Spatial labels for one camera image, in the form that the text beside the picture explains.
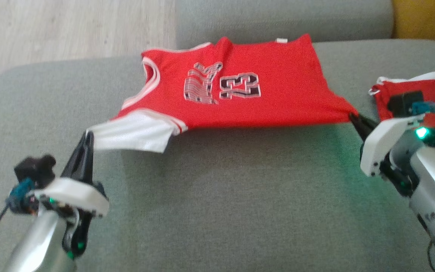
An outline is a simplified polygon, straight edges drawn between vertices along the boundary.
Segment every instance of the blue connector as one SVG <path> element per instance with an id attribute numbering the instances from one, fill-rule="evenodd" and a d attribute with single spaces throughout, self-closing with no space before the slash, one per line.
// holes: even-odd
<path id="1" fill-rule="evenodd" d="M 435 102 L 414 102 L 411 108 L 412 115 L 435 113 Z"/>
<path id="2" fill-rule="evenodd" d="M 26 197 L 26 194 L 34 189 L 35 183 L 30 178 L 25 178 L 16 185 L 6 199 L 6 203 L 11 212 L 17 214 L 31 213 L 31 210 L 34 210 L 34 207 L 32 207 L 33 203 L 30 198 Z"/>

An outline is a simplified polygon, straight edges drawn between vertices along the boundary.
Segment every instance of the sofa cushion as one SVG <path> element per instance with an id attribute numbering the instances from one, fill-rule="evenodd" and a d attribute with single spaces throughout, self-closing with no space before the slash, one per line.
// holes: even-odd
<path id="1" fill-rule="evenodd" d="M 435 71 L 435 42 L 316 43 L 330 88 L 376 117 L 377 77 Z M 59 174 L 81 133 L 144 84 L 138 57 L 50 62 L 0 75 L 0 209 L 12 167 L 51 153 Z M 162 155 L 95 154 L 111 201 L 81 271 L 429 271 L 429 238 L 388 182 L 359 168 L 351 124 L 189 131 Z M 0 269 L 28 217 L 0 226 Z"/>
<path id="2" fill-rule="evenodd" d="M 178 0 L 177 46 L 192 48 L 228 36 L 235 43 L 310 33 L 314 42 L 392 36 L 390 0 Z"/>

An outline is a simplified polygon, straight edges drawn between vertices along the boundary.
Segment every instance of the red basketball jersey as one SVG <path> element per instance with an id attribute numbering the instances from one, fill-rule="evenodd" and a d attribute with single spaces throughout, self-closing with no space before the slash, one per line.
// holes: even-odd
<path id="1" fill-rule="evenodd" d="M 146 108 L 192 129 L 330 124 L 348 122 L 356 112 L 328 89 L 309 35 L 250 45 L 225 37 L 216 45 L 153 49 L 142 57 L 147 83 L 117 117 Z"/>

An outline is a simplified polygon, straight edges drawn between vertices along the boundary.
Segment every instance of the wooden floor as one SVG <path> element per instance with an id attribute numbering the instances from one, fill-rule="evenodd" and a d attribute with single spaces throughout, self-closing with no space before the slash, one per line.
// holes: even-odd
<path id="1" fill-rule="evenodd" d="M 0 73 L 174 47 L 174 0 L 0 0 Z"/>

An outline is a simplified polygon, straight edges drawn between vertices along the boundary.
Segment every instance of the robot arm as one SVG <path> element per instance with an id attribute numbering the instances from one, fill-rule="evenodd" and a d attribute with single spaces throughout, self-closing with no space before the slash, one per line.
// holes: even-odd
<path id="1" fill-rule="evenodd" d="M 93 133 L 84 133 L 62 175 L 55 179 L 55 159 L 26 158 L 14 169 L 19 180 L 7 198 L 17 214 L 36 215 L 6 262 L 5 272 L 73 272 L 74 259 L 86 249 L 93 217 L 107 215 L 102 184 L 92 181 Z"/>
<path id="2" fill-rule="evenodd" d="M 435 129 L 421 128 L 420 135 L 411 130 L 423 118 L 424 114 L 377 124 L 363 116 L 350 116 L 364 141 L 361 170 L 367 176 L 381 174 L 410 198 L 409 206 L 435 246 Z M 425 138 L 424 129 L 432 138 Z"/>

